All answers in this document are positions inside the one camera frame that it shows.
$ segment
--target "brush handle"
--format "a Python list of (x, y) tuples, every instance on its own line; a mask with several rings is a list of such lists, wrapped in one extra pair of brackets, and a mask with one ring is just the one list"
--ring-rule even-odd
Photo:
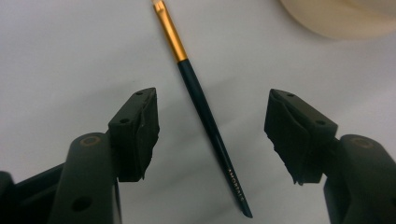
[(204, 124), (206, 133), (209, 136), (210, 142), (215, 149), (221, 169), (227, 178), (227, 182), (233, 192), (233, 195), (245, 216), (252, 217), (248, 207), (248, 202), (245, 198), (244, 192), (242, 191), (238, 178), (236, 177), (230, 157), (228, 156), (227, 149), (221, 139), (218, 126), (216, 125), (209, 105), (207, 104), (204, 92), (194, 70), (192, 69), (189, 59), (178, 62), (177, 67), (180, 70), (180, 74), (183, 76), (184, 83), (186, 84), (192, 102), (195, 105), (195, 109), (197, 110), (201, 122)]

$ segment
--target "white container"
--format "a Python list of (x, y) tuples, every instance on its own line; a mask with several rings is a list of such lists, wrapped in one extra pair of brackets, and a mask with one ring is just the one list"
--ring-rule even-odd
[(299, 23), (335, 39), (365, 39), (396, 31), (396, 0), (280, 0)]

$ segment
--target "white surface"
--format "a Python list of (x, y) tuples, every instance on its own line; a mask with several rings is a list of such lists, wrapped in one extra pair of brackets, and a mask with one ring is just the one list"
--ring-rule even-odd
[(146, 180), (121, 184), (123, 223), (329, 223), (322, 184), (294, 186), (262, 130), (271, 88), (396, 158), (396, 34), (330, 40), (277, 1), (166, 3), (254, 218), (233, 203), (149, 0), (2, 3), (0, 170), (20, 182), (64, 162), (148, 87), (160, 139)]

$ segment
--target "black plastic part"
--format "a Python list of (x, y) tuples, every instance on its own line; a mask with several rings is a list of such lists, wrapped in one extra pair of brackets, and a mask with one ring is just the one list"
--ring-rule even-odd
[(63, 167), (60, 164), (17, 184), (24, 223), (47, 223)]
[(16, 186), (7, 172), (0, 172), (0, 219), (2, 223), (19, 223), (19, 200)]
[(294, 183), (318, 183), (322, 154), (334, 141), (337, 124), (298, 96), (270, 90), (264, 130)]
[(351, 198), (342, 223), (396, 223), (396, 164), (387, 151), (349, 134), (340, 139), (337, 158)]
[(88, 133), (73, 141), (49, 224), (120, 223), (111, 154), (110, 143), (104, 133)]
[(108, 129), (111, 146), (119, 155), (119, 181), (144, 178), (160, 131), (155, 88), (132, 95), (108, 123)]

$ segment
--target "screw hole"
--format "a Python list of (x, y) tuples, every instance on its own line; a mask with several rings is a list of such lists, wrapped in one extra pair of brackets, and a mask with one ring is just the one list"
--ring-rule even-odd
[(129, 119), (121, 119), (120, 120), (120, 123), (128, 123), (129, 122)]
[(325, 124), (326, 124), (326, 122), (323, 121), (323, 120), (317, 120), (316, 123), (317, 123), (317, 124), (320, 124), (320, 125), (325, 125)]
[(74, 200), (72, 209), (75, 212), (82, 212), (89, 208), (92, 204), (92, 198), (91, 197), (80, 197)]

